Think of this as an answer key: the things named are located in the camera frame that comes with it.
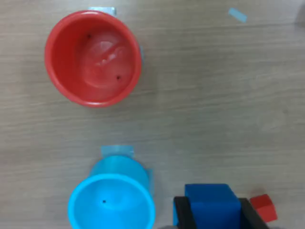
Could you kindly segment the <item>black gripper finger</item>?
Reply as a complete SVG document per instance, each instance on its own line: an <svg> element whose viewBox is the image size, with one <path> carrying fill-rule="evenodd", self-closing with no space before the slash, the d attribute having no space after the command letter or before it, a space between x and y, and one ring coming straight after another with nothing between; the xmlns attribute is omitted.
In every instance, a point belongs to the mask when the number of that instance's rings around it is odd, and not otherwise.
<svg viewBox="0 0 305 229"><path fill-rule="evenodd" d="M173 225L177 229L197 228L188 197L174 197Z"/></svg>
<svg viewBox="0 0 305 229"><path fill-rule="evenodd" d="M239 198L241 204L240 229L269 229L251 203L246 198Z"/></svg>

